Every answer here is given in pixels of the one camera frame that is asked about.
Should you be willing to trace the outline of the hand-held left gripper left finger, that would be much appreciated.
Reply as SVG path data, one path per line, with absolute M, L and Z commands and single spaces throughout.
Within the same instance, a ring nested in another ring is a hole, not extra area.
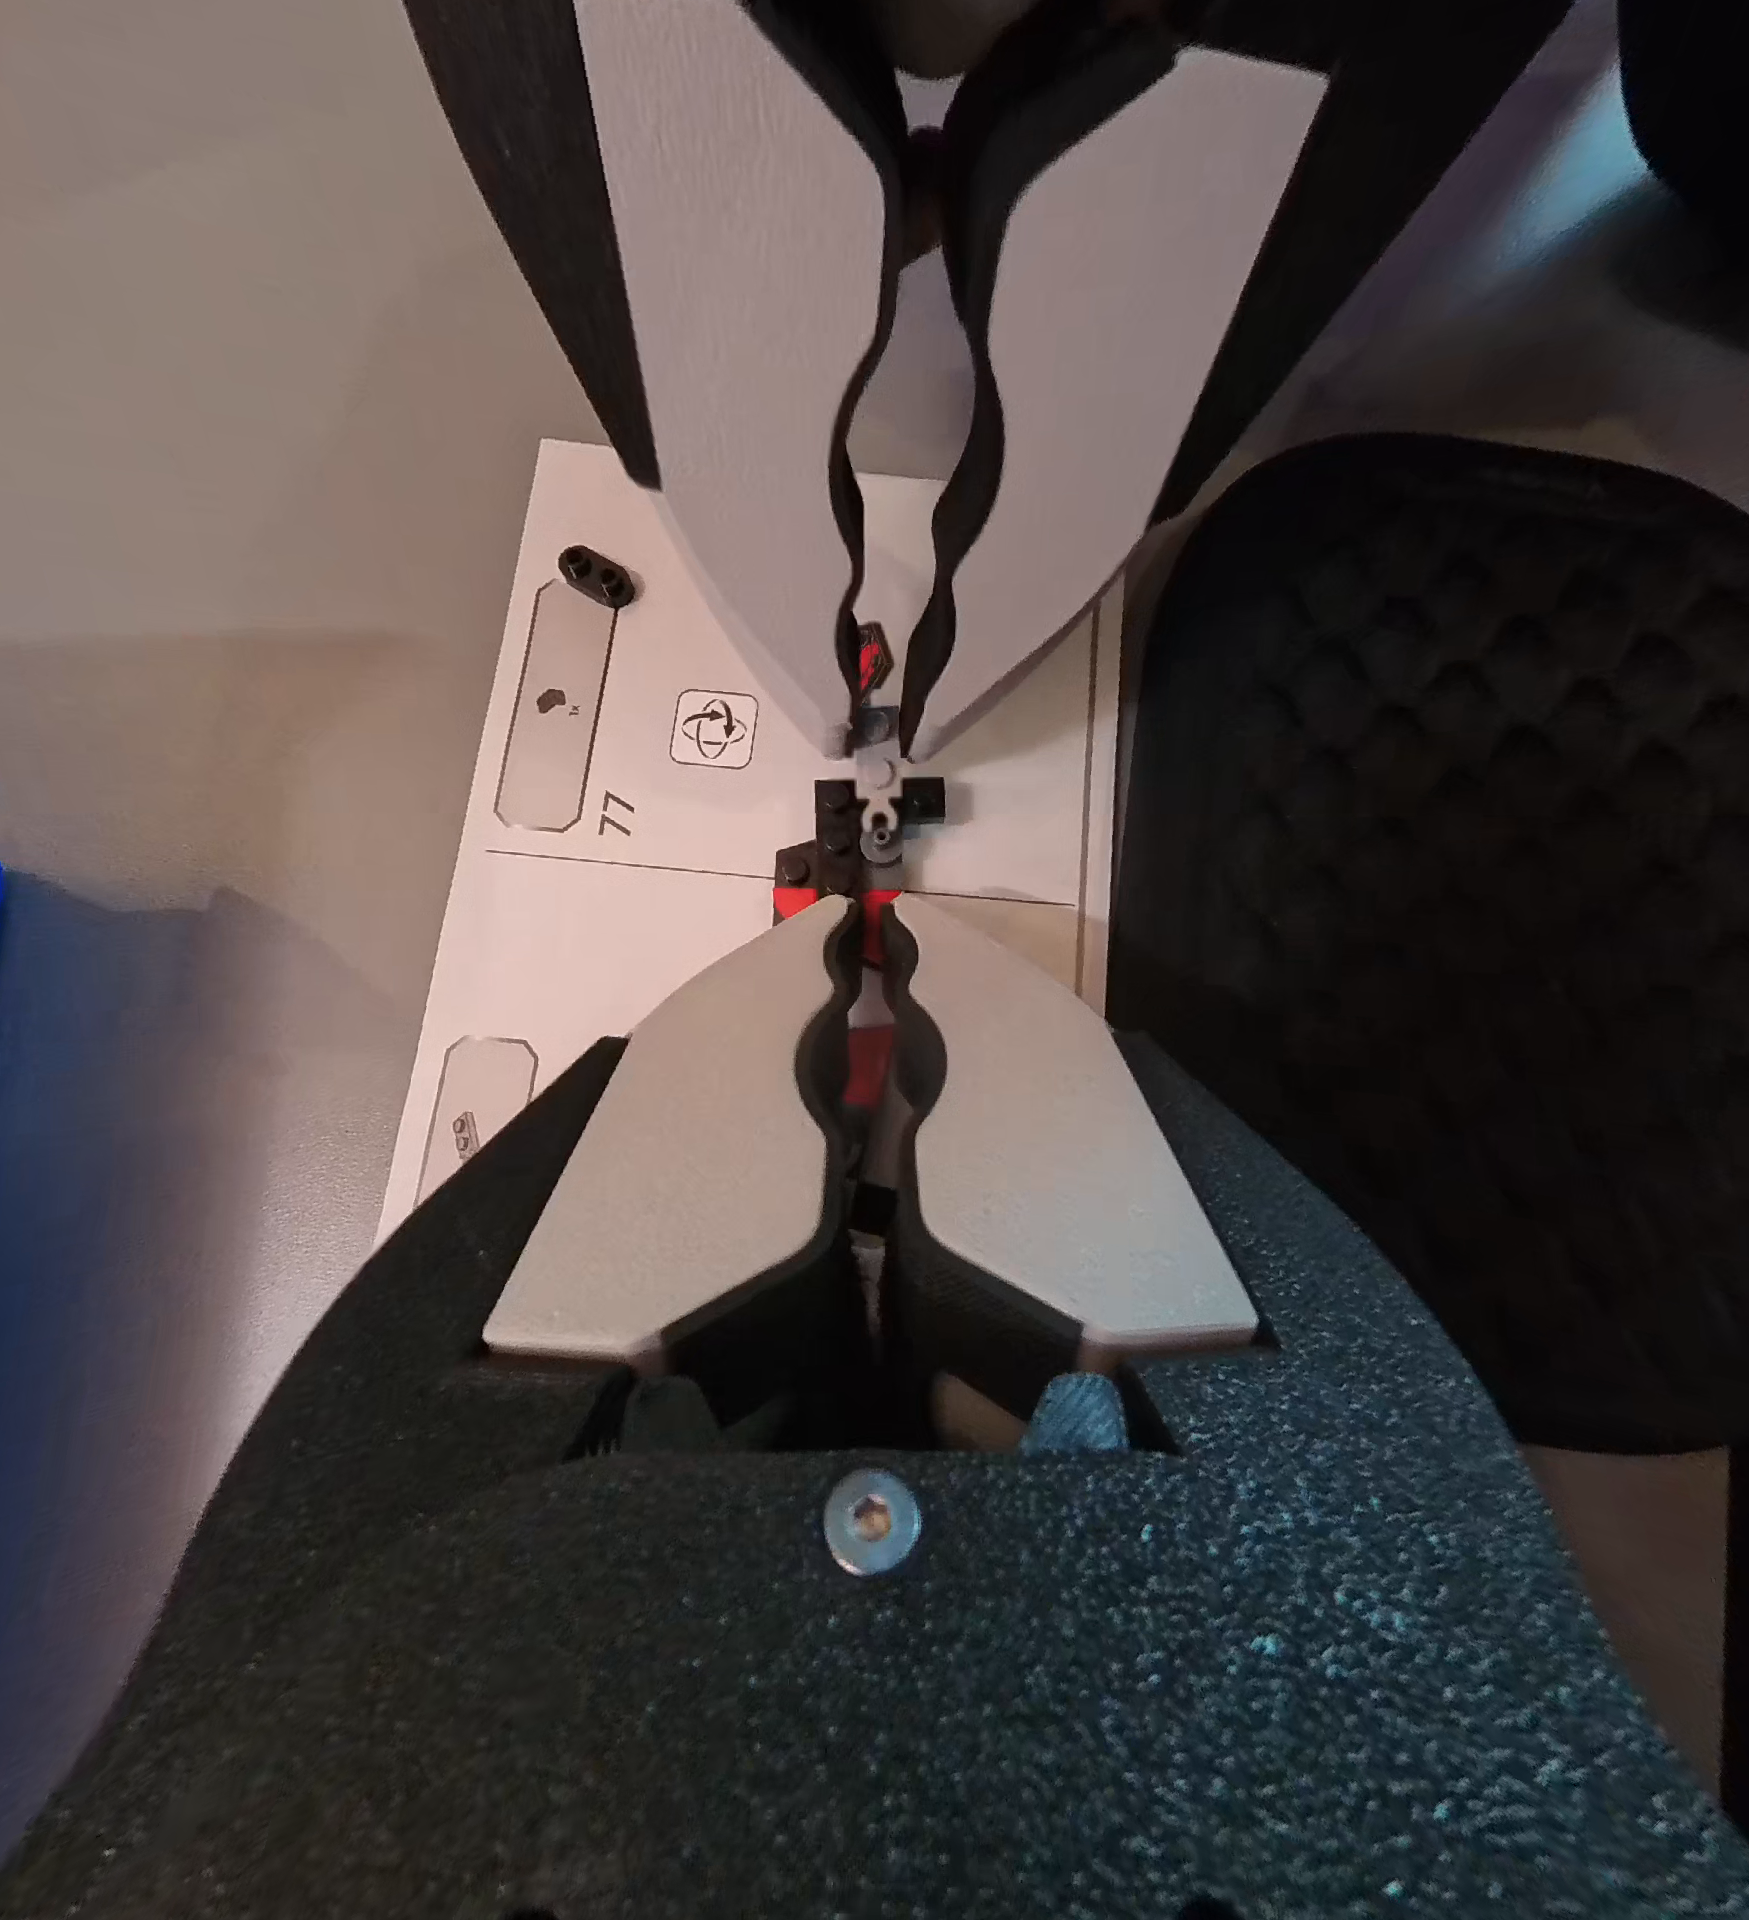
M 830 1303 L 856 903 L 822 897 L 629 1036 L 482 1331 L 502 1355 L 776 1367 Z

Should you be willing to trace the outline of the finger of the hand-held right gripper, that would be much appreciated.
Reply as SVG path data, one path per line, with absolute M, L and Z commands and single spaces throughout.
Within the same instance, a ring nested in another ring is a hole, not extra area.
M 1123 572 L 1328 88 L 1114 41 L 984 136 L 957 216 L 974 405 L 909 641 L 907 754 L 948 748 Z
M 660 507 L 827 756 L 856 692 L 846 431 L 891 333 L 907 121 L 855 4 L 574 7 Z

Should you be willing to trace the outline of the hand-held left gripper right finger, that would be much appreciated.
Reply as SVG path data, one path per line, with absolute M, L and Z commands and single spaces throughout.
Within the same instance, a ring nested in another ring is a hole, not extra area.
M 1257 1309 L 1106 1021 L 922 894 L 882 912 L 887 1331 L 921 1372 L 1116 1372 Z

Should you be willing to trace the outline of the black red toy brick assembly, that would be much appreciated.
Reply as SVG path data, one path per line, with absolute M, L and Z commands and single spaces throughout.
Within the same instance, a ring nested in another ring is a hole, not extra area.
M 781 925 L 822 897 L 846 897 L 860 909 L 860 992 L 846 1020 L 841 1116 L 853 1150 L 849 1227 L 872 1240 L 887 1234 L 894 1212 L 898 1147 L 911 1116 L 891 1077 L 885 911 L 907 882 L 911 837 L 945 821 L 948 785 L 942 775 L 904 770 L 898 706 L 862 704 L 849 756 L 846 773 L 814 783 L 810 837 L 776 852 L 771 922 Z

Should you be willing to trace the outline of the white instruction booklet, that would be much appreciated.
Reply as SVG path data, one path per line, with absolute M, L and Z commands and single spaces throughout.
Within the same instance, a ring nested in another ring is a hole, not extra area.
M 583 543 L 619 613 L 561 581 Z M 907 884 L 1104 1008 L 1123 585 L 926 775 L 948 819 Z M 846 773 L 765 697 L 657 504 L 602 444 L 544 439 L 376 1236 L 601 1037 L 765 931 L 776 852 Z

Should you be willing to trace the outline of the black textured foam pad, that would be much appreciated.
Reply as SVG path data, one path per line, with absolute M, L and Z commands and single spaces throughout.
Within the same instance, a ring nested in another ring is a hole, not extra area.
M 1280 453 L 1147 636 L 1110 1004 L 1523 1443 L 1749 1445 L 1749 513 L 1426 433 Z

